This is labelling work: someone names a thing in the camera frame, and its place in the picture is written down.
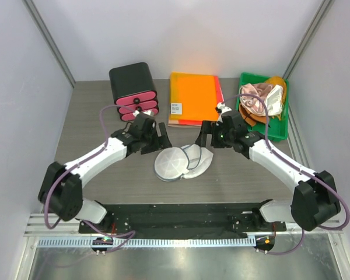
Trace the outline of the white bra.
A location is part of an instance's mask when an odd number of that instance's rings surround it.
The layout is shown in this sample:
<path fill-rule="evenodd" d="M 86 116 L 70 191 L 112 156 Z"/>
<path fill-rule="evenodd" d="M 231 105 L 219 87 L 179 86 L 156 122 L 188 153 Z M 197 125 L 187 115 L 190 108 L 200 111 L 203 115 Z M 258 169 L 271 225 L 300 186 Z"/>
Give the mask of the white bra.
<path fill-rule="evenodd" d="M 267 94 L 264 104 L 267 108 L 268 116 L 277 116 L 282 113 L 283 104 L 282 98 L 284 89 L 280 85 L 275 85 L 272 90 Z"/>

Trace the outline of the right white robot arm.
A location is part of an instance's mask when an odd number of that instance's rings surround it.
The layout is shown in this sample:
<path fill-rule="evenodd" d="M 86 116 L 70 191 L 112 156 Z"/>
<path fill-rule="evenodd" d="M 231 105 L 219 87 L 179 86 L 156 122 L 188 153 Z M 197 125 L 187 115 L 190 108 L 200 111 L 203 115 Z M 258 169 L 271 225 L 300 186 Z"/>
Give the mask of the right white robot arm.
<path fill-rule="evenodd" d="M 228 111 L 217 121 L 203 121 L 196 144 L 205 146 L 208 135 L 213 148 L 233 148 L 266 168 L 292 192 L 290 201 L 271 199 L 261 203 L 251 217 L 256 229 L 265 230 L 273 222 L 295 222 L 303 230 L 312 231 L 340 213 L 333 176 L 301 166 L 266 141 L 262 133 L 249 131 L 240 113 Z"/>

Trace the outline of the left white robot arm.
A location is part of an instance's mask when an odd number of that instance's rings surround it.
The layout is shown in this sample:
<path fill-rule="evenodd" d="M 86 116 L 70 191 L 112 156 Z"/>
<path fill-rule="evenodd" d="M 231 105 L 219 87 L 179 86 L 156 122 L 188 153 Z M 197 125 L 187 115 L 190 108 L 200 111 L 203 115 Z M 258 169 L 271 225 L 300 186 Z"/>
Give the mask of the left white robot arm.
<path fill-rule="evenodd" d="M 94 150 L 66 164 L 53 162 L 47 168 L 38 200 L 44 213 L 58 216 L 59 221 L 77 219 L 92 225 L 101 233 L 108 232 L 113 213 L 106 207 L 83 196 L 83 188 L 103 170 L 129 155 L 148 154 L 171 147 L 166 126 L 156 122 L 150 111 L 139 113 L 125 128 L 109 135 Z"/>

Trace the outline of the white mesh laundry bag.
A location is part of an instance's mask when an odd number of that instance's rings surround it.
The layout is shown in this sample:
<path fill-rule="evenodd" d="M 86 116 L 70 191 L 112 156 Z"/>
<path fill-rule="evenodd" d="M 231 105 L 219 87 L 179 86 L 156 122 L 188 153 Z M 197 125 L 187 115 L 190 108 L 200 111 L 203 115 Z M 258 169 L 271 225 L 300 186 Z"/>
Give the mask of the white mesh laundry bag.
<path fill-rule="evenodd" d="M 194 179 L 204 174 L 212 163 L 214 154 L 197 144 L 162 150 L 154 162 L 156 176 L 166 182 Z"/>

